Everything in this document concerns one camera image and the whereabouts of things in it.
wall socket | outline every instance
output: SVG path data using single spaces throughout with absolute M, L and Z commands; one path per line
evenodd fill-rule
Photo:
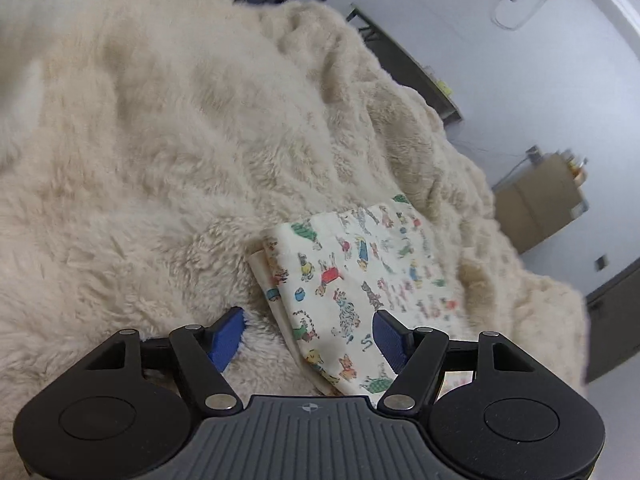
M 598 272 L 600 272 L 602 269 L 604 269 L 608 265 L 609 265 L 609 259 L 607 258 L 606 254 L 603 254 L 601 257 L 599 257 L 596 260 L 596 270 Z
M 527 158 L 534 166 L 537 166 L 540 162 L 542 162 L 542 152 L 540 151 L 540 148 L 537 144 L 535 146 L 531 146 L 527 150 Z

power cord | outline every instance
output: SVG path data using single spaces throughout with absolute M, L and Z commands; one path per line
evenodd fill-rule
M 498 187 L 500 187 L 500 184 L 502 184 L 503 182 L 505 182 L 505 181 L 506 181 L 506 180 L 507 180 L 507 179 L 508 179 L 512 174 L 513 174 L 513 172 L 514 172 L 514 171 L 516 171 L 520 166 L 522 166 L 525 162 L 528 162 L 528 161 L 529 161 L 529 157 L 527 157 L 527 158 L 523 158 L 523 159 L 522 159 L 518 164 L 516 164 L 516 165 L 513 167 L 513 169 L 512 169 L 509 173 L 507 173 L 507 174 L 506 174 L 504 177 L 502 177 L 498 182 L 496 182 L 496 183 L 492 186 L 491 190 L 492 190 L 492 191 L 495 191 L 496 189 L 498 189 Z
M 520 28 L 522 28 L 531 18 L 533 18 L 533 16 L 535 16 L 535 14 L 542 8 L 542 6 L 546 3 L 547 0 L 540 0 L 538 3 L 536 3 L 533 9 L 531 9 L 531 12 L 527 14 L 524 17 L 524 19 L 521 20 L 519 23 L 517 23 L 514 27 L 508 27 L 507 25 L 501 23 L 500 20 L 498 20 L 498 8 L 500 7 L 500 4 L 503 1 L 504 0 L 498 0 L 498 2 L 495 4 L 494 9 L 491 12 L 491 22 L 497 27 L 500 27 L 502 30 L 508 30 L 510 32 L 513 32 L 515 30 L 519 30 Z
M 516 155 L 515 153 L 505 153 L 505 152 L 498 152 L 496 150 L 486 150 L 466 140 L 450 140 L 449 143 L 456 148 L 463 148 L 463 149 L 470 150 L 472 152 L 482 152 L 482 153 L 489 153 L 491 155 L 503 155 L 503 156 L 514 156 L 514 157 L 522 156 L 522 153 L 518 153 Z

ribbed grip surface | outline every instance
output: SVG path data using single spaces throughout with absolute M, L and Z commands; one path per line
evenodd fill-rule
M 382 417 L 363 397 L 255 396 L 210 418 L 171 461 L 140 480 L 464 480 L 413 423 Z

patterned fabric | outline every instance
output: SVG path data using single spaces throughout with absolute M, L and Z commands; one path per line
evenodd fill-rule
M 282 301 L 302 357 L 343 394 L 376 402 L 395 378 L 372 338 L 379 308 L 409 328 L 466 333 L 434 260 L 430 228 L 403 195 L 281 224 L 264 237 L 267 299 Z M 451 376 L 447 387 L 469 379 Z
M 260 288 L 264 292 L 265 297 L 269 300 L 269 307 L 273 314 L 276 323 L 280 331 L 282 332 L 282 338 L 284 343 L 291 352 L 293 360 L 302 370 L 304 376 L 316 387 L 316 389 L 326 396 L 341 395 L 341 392 L 337 391 L 331 384 L 325 381 L 322 376 L 315 372 L 303 359 L 298 349 L 298 343 L 293 333 L 293 328 L 289 322 L 289 316 L 287 315 L 287 309 L 285 309 L 282 299 L 280 298 L 280 291 L 273 286 L 273 279 L 271 277 L 271 269 L 267 264 L 267 258 L 264 251 L 258 251 L 252 254 L 248 258 L 249 266 L 254 273 Z

metal pivot screw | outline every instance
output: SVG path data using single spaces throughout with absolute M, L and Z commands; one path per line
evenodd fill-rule
M 385 406 L 390 410 L 404 411 L 415 406 L 415 401 L 407 395 L 389 395 L 385 397 Z
M 212 410 L 230 410 L 236 402 L 236 398 L 229 394 L 210 395 L 204 400 L 205 405 Z

